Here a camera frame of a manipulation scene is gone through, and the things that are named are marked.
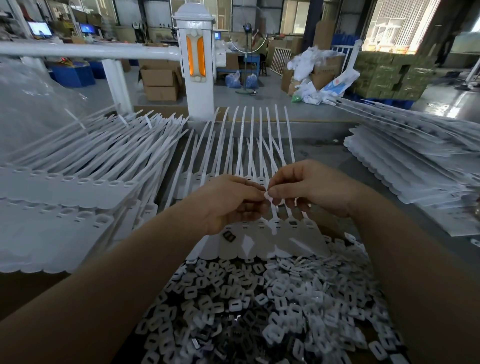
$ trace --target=fan stand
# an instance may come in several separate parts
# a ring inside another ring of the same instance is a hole
[[[245,49],[245,70],[244,70],[245,71],[245,82],[243,84],[243,89],[235,91],[235,93],[237,93],[239,95],[255,96],[255,95],[257,95],[257,91],[252,90],[252,89],[247,89],[248,34],[250,34],[252,32],[252,25],[250,23],[245,24],[243,26],[243,30],[245,31],[245,35],[247,37],[247,47]]]

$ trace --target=person's left hand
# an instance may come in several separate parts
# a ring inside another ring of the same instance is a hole
[[[228,224],[258,220],[269,208],[264,193],[265,189],[258,183],[223,174],[207,182],[181,204],[185,211],[195,212],[195,219],[199,219],[205,235],[215,235]]]

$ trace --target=orange reflector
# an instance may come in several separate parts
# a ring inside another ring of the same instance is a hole
[[[201,37],[197,43],[198,50],[198,71],[205,77],[205,51],[204,51],[204,37]]]
[[[190,76],[193,76],[193,70],[195,66],[193,64],[192,41],[190,40],[189,37],[187,37],[187,51],[188,51],[188,64],[190,66]]]

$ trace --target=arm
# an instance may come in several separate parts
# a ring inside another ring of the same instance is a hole
[[[260,218],[264,188],[223,175],[0,323],[5,363],[109,363],[204,236]]]
[[[280,169],[268,193],[355,221],[414,363],[477,362],[479,282],[391,202],[311,160]]]

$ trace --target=computer monitor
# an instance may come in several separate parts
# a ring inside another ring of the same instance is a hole
[[[52,31],[47,23],[28,22],[28,26],[35,36],[52,36]]]
[[[82,33],[95,34],[95,27],[90,24],[80,24],[80,30]]]

